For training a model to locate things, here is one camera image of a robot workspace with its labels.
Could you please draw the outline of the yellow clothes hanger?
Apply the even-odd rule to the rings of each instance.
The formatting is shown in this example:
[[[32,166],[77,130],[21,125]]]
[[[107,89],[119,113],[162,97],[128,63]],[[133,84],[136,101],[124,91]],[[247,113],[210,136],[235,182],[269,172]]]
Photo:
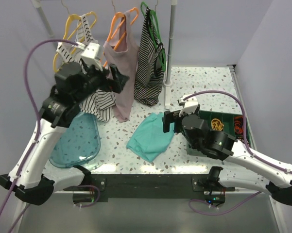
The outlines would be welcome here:
[[[80,42],[88,45],[90,42],[97,43],[94,39],[91,29],[97,22],[97,14],[90,11],[83,15],[71,14],[68,7],[61,1],[61,4],[66,8],[69,16],[65,24],[64,40]],[[53,70],[58,72],[64,63],[79,62],[81,59],[81,50],[71,44],[58,42],[56,53],[53,59]]]

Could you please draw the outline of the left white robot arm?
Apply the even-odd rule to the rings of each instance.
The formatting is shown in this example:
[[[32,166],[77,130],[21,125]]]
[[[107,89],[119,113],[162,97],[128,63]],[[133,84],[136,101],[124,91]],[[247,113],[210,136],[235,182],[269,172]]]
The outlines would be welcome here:
[[[0,175],[0,186],[19,200],[33,205],[44,204],[51,195],[71,186],[87,190],[91,185],[90,171],[80,165],[70,175],[55,175],[44,170],[62,134],[79,114],[79,105],[98,89],[121,93],[129,77],[111,64],[85,70],[77,62],[62,65],[54,75],[55,85],[38,112],[35,130],[23,155],[12,171]]]

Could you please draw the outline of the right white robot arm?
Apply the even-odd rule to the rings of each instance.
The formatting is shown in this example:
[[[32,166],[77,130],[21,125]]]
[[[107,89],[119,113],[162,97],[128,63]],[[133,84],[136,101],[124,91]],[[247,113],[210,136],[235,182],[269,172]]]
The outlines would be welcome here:
[[[181,115],[180,111],[163,114],[163,132],[180,133],[188,145],[208,158],[234,163],[241,170],[213,166],[200,184],[208,190],[245,188],[270,195],[274,200],[292,206],[292,164],[270,158],[223,131],[209,128],[206,120],[198,114]]]

